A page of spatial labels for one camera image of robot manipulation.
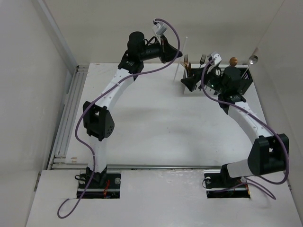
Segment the copper four-tine fork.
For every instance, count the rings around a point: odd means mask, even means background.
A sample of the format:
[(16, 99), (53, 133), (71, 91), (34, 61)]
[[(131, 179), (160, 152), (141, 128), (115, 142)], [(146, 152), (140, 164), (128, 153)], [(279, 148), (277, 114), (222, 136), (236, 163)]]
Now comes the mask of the copper four-tine fork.
[(186, 72), (188, 72), (188, 65), (185, 62), (180, 62), (180, 65), (184, 67), (184, 69), (186, 70)]

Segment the small copper three-tine fork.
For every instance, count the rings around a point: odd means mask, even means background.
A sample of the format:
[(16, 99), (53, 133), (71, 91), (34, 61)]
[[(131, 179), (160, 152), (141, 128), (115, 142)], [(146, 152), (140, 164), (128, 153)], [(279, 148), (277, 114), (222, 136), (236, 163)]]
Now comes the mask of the small copper three-tine fork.
[(188, 67), (187, 67), (187, 76), (188, 77), (191, 77), (191, 70), (192, 70), (191, 63), (189, 62)]

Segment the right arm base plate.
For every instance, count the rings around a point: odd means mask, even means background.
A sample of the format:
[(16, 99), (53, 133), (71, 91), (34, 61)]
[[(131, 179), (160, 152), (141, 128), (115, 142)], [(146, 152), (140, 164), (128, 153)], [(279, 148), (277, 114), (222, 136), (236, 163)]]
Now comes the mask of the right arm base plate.
[(250, 199), (248, 185), (240, 177), (224, 179), (220, 173), (205, 172), (203, 184), (208, 199)]

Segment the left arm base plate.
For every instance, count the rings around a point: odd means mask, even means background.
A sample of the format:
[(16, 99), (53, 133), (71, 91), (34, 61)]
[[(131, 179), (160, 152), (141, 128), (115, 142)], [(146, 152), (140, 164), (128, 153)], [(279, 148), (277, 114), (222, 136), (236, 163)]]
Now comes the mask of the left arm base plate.
[[(85, 173), (75, 175), (78, 181), (77, 198), (84, 191), (89, 180)], [(102, 184), (92, 181), (83, 195), (83, 199), (119, 199), (121, 186), (121, 173), (107, 173)]]

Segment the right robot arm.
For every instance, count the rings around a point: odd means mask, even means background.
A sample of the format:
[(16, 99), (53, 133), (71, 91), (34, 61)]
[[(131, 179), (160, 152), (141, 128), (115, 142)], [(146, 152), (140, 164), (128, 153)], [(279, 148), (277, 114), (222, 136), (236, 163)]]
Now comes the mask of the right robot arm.
[(243, 86), (251, 84), (250, 79), (241, 78), (241, 70), (228, 66), (187, 69), (181, 82), (193, 92), (195, 89), (205, 91), (206, 87), (214, 90), (217, 102), (224, 112), (231, 117), (245, 132), (252, 143), (247, 159), (224, 164), (215, 174), (213, 187), (232, 187), (237, 180), (247, 176), (258, 176), (284, 171), (284, 183), (289, 176), (289, 138), (277, 134), (262, 122), (251, 110), (243, 97)]

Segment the black fork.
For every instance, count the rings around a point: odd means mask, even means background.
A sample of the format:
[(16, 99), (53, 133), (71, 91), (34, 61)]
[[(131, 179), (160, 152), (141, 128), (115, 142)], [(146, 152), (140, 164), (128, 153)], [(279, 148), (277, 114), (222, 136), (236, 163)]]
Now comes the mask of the black fork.
[(200, 61), (199, 61), (199, 64), (200, 64), (199, 68), (202, 67), (202, 65), (205, 63), (205, 61), (206, 61), (206, 54), (202, 54)]

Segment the clear chopstick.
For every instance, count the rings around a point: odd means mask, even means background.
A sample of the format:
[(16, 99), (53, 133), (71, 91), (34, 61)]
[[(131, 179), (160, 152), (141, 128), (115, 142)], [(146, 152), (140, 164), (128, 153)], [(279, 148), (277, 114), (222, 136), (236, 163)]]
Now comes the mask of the clear chopstick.
[[(182, 53), (184, 52), (184, 49), (185, 49), (185, 47), (186, 47), (187, 39), (188, 39), (188, 36), (185, 37), (184, 42), (183, 42), (183, 45), (182, 45), (182, 47), (181, 47), (181, 49), (180, 49)], [(180, 63), (181, 63), (181, 57), (178, 59), (178, 63), (177, 63), (177, 66), (176, 66), (176, 71), (175, 71), (175, 74), (174, 74), (174, 78), (173, 78), (173, 82), (172, 82), (172, 83), (174, 83), (175, 80), (176, 80), (176, 77), (177, 77), (177, 73), (178, 73), (178, 69), (179, 69)]]

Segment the gold fork green handle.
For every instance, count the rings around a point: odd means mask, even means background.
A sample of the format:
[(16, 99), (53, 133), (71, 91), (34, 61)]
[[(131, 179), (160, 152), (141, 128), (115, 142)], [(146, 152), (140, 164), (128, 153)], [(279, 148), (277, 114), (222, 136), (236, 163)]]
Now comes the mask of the gold fork green handle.
[(188, 65), (188, 55), (187, 55), (187, 54), (184, 55), (184, 60), (183, 60), (183, 62), (187, 63), (187, 65)]

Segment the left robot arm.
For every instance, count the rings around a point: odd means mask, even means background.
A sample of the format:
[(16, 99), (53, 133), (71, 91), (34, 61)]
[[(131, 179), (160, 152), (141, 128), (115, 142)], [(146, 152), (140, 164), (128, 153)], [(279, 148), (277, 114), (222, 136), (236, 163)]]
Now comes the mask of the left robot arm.
[(86, 175), (93, 186), (99, 188), (106, 182), (107, 161), (106, 143), (115, 127), (111, 111), (120, 96), (142, 72), (144, 61), (159, 58), (162, 63), (173, 62), (182, 56), (175, 47), (171, 46), (163, 32), (146, 40), (142, 32), (129, 35), (125, 51), (116, 74), (102, 93), (102, 97), (94, 104), (87, 101), (83, 104), (83, 125), (89, 136), (89, 146), (93, 149), (93, 160), (86, 167)]

